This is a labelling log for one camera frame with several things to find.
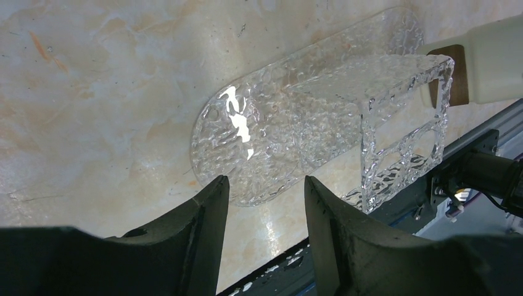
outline marble tabletop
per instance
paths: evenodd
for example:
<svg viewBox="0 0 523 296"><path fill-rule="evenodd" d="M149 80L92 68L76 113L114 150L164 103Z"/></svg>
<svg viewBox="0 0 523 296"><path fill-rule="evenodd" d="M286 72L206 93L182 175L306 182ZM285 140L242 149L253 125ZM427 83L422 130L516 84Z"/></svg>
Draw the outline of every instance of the marble tabletop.
<svg viewBox="0 0 523 296"><path fill-rule="evenodd" d="M202 186L189 161L209 97L386 8L426 43L522 13L520 0L7 0L0 3L0 226L120 236ZM447 144L511 102L449 110ZM314 175L341 194L351 153ZM307 237L303 182L230 206L218 291Z"/></svg>

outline transparent holder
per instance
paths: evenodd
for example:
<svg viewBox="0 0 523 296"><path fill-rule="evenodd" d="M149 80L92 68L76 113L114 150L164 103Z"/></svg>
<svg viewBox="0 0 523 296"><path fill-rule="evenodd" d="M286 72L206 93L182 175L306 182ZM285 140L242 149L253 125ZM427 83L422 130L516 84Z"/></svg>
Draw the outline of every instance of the transparent holder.
<svg viewBox="0 0 523 296"><path fill-rule="evenodd" d="M369 213L442 161L453 69L454 61L445 55L373 55L352 58L290 88L300 105L332 106L320 112L327 119L306 114L299 120L305 125L310 124L305 117L353 118L347 126L352 141L361 144L361 185L342 199ZM421 98L430 96L431 81L438 85L436 108ZM330 125L313 124L319 136L332 134L321 130Z"/></svg>
<svg viewBox="0 0 523 296"><path fill-rule="evenodd" d="M412 11L396 7L233 81L209 100L192 131L196 178L208 184L227 175L234 205L275 198L349 151L360 134L357 108L325 98L308 101L289 88L352 57L413 54L422 43ZM344 116L328 116L333 110Z"/></svg>

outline beige marble surface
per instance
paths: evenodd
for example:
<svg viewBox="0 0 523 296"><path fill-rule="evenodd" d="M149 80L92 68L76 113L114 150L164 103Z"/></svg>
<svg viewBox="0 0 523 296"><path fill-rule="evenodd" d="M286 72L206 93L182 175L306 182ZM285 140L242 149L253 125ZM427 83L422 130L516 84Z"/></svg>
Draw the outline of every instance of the beige marble surface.
<svg viewBox="0 0 523 296"><path fill-rule="evenodd" d="M0 226L119 236L202 187L191 129L242 75L383 9L411 6L426 41L520 14L520 0L6 0L0 3ZM509 102L450 110L447 142ZM357 162L314 173L335 193ZM303 183L229 209L218 290L307 236Z"/></svg>

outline transparent plastic object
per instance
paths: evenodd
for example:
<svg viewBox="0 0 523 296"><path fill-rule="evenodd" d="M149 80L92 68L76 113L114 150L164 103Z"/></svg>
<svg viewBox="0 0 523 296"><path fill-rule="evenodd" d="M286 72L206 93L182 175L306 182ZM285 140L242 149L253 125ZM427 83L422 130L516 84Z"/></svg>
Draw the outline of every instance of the transparent plastic object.
<svg viewBox="0 0 523 296"><path fill-rule="evenodd" d="M310 104L288 88L351 57L412 54L422 43L412 11L396 7L233 81L209 100L192 131L197 179L207 184L229 176L231 203L238 206L275 198L352 148L359 134L352 106L324 99ZM334 109L346 116L321 116ZM325 138L327 127L332 133Z"/></svg>
<svg viewBox="0 0 523 296"><path fill-rule="evenodd" d="M342 199L369 213L441 162L453 69L445 55L372 55L291 87L307 104L344 106L329 118L356 115L361 185ZM434 80L435 109L421 99Z"/></svg>

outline textured clear plastic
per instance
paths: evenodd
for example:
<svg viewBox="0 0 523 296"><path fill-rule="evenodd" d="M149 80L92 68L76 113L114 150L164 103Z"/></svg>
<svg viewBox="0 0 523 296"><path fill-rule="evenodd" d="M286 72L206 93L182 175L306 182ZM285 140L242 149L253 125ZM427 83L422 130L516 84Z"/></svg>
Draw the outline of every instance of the textured clear plastic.
<svg viewBox="0 0 523 296"><path fill-rule="evenodd" d="M342 120L351 131L346 146L361 144L361 187L344 200L369 213L441 162L453 69L454 61L445 55L372 55L352 58L334 71L290 88L305 102L301 106L309 105L311 110L332 106L321 114L327 119L316 118L317 113L299 119L306 125L315 121L311 125L318 137L333 135L327 129L338 125L329 121ZM414 92L423 89L423 95L430 96L428 84L434 80L438 84L435 109L423 106L421 93L414 99ZM427 134L432 141L422 140ZM303 140L309 136L316 135L307 133ZM419 142L428 146L428 153L416 153Z"/></svg>
<svg viewBox="0 0 523 296"><path fill-rule="evenodd" d="M413 54L422 41L412 11L397 7L233 81L209 100L193 129L197 179L207 184L229 176L231 203L238 206L275 198L360 138L353 104L309 100L290 88L353 57Z"/></svg>

